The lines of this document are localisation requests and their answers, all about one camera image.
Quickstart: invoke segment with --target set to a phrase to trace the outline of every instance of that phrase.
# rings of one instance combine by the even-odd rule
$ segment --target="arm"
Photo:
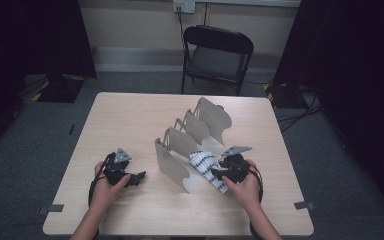
[[[255,170],[255,163],[251,160],[248,160],[248,163],[251,165],[251,170],[253,168]],[[266,240],[282,239],[261,207],[258,196],[260,186],[258,179],[254,175],[248,174],[239,184],[233,183],[225,176],[223,176],[223,181],[245,209],[254,230],[259,236]]]
[[[98,173],[101,165],[102,162],[95,166],[95,174]],[[127,184],[129,179],[130,174],[124,176],[114,186],[112,186],[106,178],[98,180],[89,209],[70,239],[93,239],[98,230],[101,219],[104,217],[111,204],[115,201],[115,199],[117,199],[118,194]]]

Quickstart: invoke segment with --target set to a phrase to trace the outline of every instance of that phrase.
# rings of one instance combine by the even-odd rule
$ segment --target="gray carpet floor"
[[[68,239],[46,236],[46,215],[100,92],[180,93],[180,72],[98,73],[87,79],[74,103],[32,101],[42,76],[26,78],[23,107],[0,137],[0,239]],[[265,97],[261,83],[273,74],[249,73],[242,95]],[[231,87],[187,81],[186,94],[234,95]],[[302,109],[275,109],[279,118]],[[283,132],[314,234],[286,239],[384,239],[384,196],[343,148],[339,132],[323,112],[306,116]]]

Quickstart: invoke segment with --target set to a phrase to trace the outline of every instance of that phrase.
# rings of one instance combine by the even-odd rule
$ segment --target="tape piece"
[[[294,203],[294,205],[296,210],[307,208],[310,211],[316,208],[312,202],[306,202],[306,201],[296,202]]]
[[[39,211],[37,211],[40,215],[46,215],[48,212],[62,212],[64,205],[62,204],[52,204],[49,206],[40,207]]]

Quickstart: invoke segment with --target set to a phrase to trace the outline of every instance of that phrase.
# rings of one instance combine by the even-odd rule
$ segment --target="chair backrest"
[[[254,44],[242,33],[210,26],[197,25],[188,27],[183,33],[186,49],[187,44],[235,52],[252,54]]]

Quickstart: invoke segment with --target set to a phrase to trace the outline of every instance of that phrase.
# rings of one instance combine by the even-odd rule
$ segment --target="person's left hand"
[[[95,175],[98,174],[103,162],[99,162],[95,166]],[[103,211],[106,211],[111,204],[117,199],[118,194],[123,190],[124,186],[130,179],[130,174],[125,175],[116,185],[112,186],[107,179],[105,174],[101,172],[99,179],[95,185],[93,191],[92,201],[90,204],[91,208],[97,207]]]

